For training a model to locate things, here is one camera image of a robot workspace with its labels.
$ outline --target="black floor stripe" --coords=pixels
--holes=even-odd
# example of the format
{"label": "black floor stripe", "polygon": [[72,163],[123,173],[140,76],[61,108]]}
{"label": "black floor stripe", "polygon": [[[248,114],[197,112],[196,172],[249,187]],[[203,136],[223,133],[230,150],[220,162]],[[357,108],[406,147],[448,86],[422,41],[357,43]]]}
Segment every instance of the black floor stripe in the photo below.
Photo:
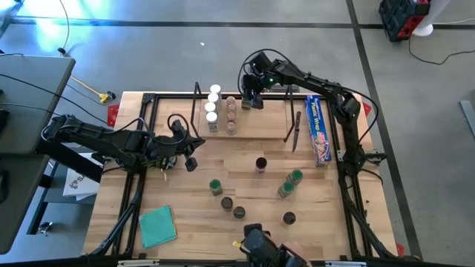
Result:
{"label": "black floor stripe", "polygon": [[409,244],[410,253],[417,255],[422,259],[422,253],[417,240],[416,229],[412,216],[410,215],[409,204],[407,203],[406,193],[404,192],[404,186],[401,180],[401,174],[399,173],[396,158],[394,156],[393,146],[390,141],[389,133],[387,131],[386,121],[384,120],[383,110],[379,102],[378,92],[376,91],[376,85],[374,82],[373,74],[371,73],[370,63],[367,58],[366,50],[364,49],[363,37],[361,36],[361,30],[358,26],[358,18],[356,17],[355,7],[353,6],[353,0],[347,0],[348,10],[350,12],[351,22],[355,25],[353,32],[355,34],[356,45],[358,47],[359,56],[361,59],[361,65],[363,67],[364,77],[370,92],[370,97],[380,107],[378,117],[379,133],[381,134],[381,140],[383,143],[384,152],[387,153],[387,164],[393,181],[394,191],[396,192],[396,199],[399,205],[399,212],[401,213],[402,223],[406,232],[407,242]]}
{"label": "black floor stripe", "polygon": [[[50,19],[54,24],[67,25],[64,18]],[[12,24],[36,24],[37,18],[17,16]],[[274,28],[331,28],[350,29],[349,23],[306,23],[306,22],[128,22],[107,19],[70,19],[71,26],[112,27],[274,27]]]}

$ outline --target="teal towel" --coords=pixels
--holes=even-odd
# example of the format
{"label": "teal towel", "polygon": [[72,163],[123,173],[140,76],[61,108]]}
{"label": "teal towel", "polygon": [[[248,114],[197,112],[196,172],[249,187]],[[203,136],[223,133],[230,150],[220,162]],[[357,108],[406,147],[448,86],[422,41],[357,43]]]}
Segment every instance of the teal towel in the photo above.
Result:
{"label": "teal towel", "polygon": [[144,248],[151,248],[177,239],[173,215],[169,206],[163,206],[141,215],[139,222]]}

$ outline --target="white paper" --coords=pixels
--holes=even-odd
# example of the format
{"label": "white paper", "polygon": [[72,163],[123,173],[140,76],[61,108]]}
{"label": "white paper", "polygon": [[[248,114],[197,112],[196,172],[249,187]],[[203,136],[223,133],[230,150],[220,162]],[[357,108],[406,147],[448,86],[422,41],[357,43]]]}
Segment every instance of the white paper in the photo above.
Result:
{"label": "white paper", "polygon": [[[102,167],[98,161],[92,158],[92,153],[81,153],[79,154],[86,159],[94,162],[95,164]],[[94,182],[93,180],[78,174],[75,170],[68,169],[68,175],[66,176],[65,189],[62,192],[62,195],[65,197],[72,197],[78,195],[87,195],[86,197],[96,194],[99,190],[99,183]]]}

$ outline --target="gray floor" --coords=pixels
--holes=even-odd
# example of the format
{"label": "gray floor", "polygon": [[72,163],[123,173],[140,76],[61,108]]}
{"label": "gray floor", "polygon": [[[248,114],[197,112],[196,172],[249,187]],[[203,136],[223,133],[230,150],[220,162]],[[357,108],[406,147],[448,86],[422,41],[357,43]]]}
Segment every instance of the gray floor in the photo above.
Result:
{"label": "gray floor", "polygon": [[[379,23],[379,0],[353,0],[360,23]],[[345,0],[64,0],[76,19],[148,22],[315,22],[350,23]],[[475,17],[475,3],[452,1],[438,22]],[[26,0],[17,16],[63,17],[59,3]],[[414,38],[412,50],[424,59],[475,46],[473,30],[436,30]],[[474,89],[475,55],[457,56],[443,66],[417,61],[407,42],[389,43],[382,30],[361,30],[381,109],[401,173],[417,236],[426,261],[473,266],[475,208],[471,205],[475,140],[458,105]],[[11,24],[0,39],[8,53],[57,56],[66,27],[39,20],[37,25]],[[92,27],[72,26],[67,49],[77,60],[73,75],[118,97],[124,90],[190,91],[218,83],[236,90],[238,68],[253,50],[271,47],[304,70],[367,93],[367,83],[352,29],[259,27]],[[70,82],[87,95],[92,93]],[[106,108],[66,89],[66,97],[105,119]],[[97,123],[67,102],[58,113],[75,113]],[[371,131],[382,149],[378,128]],[[387,166],[380,168],[396,241],[407,247],[402,219]],[[59,216],[67,209],[68,218]],[[79,255],[91,211],[52,205],[48,216],[67,231],[49,237],[26,237],[20,231],[12,251],[0,262]],[[80,220],[73,218],[81,214]],[[68,246],[53,247],[54,238]],[[33,244],[36,253],[22,253]]]}

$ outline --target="white cap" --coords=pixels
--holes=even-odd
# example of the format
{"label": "white cap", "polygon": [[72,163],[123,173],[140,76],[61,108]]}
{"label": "white cap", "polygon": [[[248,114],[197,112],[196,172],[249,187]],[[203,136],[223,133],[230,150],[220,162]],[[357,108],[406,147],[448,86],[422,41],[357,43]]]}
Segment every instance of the white cap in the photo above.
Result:
{"label": "white cap", "polygon": [[206,120],[207,120],[208,122],[216,122],[216,120],[217,120],[217,114],[214,113],[214,112],[210,112],[210,113],[206,114]]}
{"label": "white cap", "polygon": [[220,93],[221,92],[221,86],[219,85],[212,85],[209,90],[212,92],[212,93]]}
{"label": "white cap", "polygon": [[219,96],[217,96],[216,93],[210,93],[210,94],[208,95],[208,100],[209,100],[210,102],[213,102],[213,103],[217,102],[217,99],[218,99],[218,98],[219,98]]}
{"label": "white cap", "polygon": [[216,105],[213,102],[208,102],[205,104],[205,111],[206,112],[213,112],[216,110]]}

